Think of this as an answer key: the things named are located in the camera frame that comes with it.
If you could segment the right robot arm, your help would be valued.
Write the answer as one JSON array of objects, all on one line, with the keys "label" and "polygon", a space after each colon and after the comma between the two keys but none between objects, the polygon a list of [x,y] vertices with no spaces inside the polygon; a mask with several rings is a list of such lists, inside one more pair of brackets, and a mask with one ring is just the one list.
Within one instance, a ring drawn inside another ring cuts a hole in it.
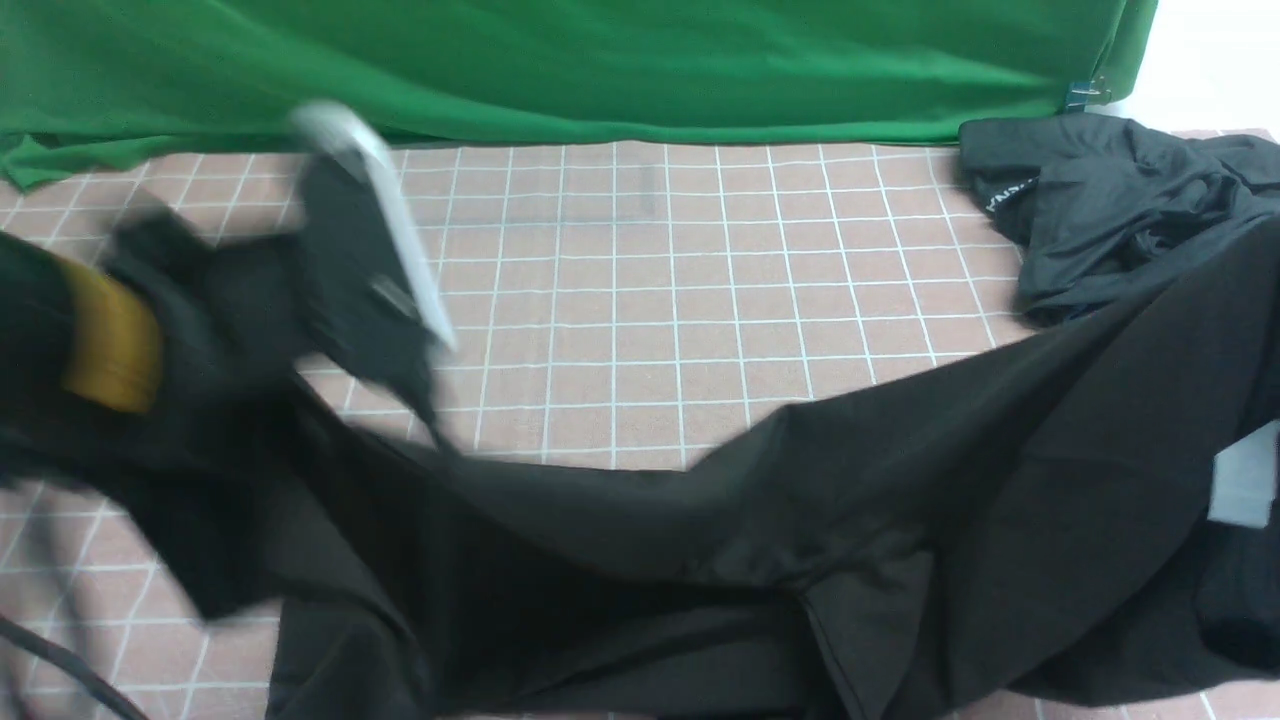
[{"label": "right robot arm", "polygon": [[1279,482],[1279,421],[1272,420],[1220,451],[1207,519],[1261,530],[1270,524]]}]

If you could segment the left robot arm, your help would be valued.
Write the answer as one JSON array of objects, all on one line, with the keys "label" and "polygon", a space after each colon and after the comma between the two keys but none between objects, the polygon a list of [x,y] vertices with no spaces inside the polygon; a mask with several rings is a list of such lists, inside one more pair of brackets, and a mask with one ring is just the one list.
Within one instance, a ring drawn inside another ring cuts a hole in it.
[{"label": "left robot arm", "polygon": [[246,413],[325,357],[417,398],[456,334],[399,182],[353,152],[302,161],[303,218],[211,245],[165,204],[91,266],[3,236],[3,436],[76,464],[195,468]]}]

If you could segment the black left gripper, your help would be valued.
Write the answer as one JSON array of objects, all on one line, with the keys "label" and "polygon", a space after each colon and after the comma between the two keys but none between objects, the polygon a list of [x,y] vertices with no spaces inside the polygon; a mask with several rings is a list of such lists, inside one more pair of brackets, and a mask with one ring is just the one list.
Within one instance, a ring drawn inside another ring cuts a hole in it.
[{"label": "black left gripper", "polygon": [[214,246],[164,204],[110,232],[108,274],[154,310],[163,337],[146,429],[166,451],[218,451],[244,414],[321,356],[389,389],[442,439],[433,351],[376,209],[333,160],[306,161],[297,225]]}]

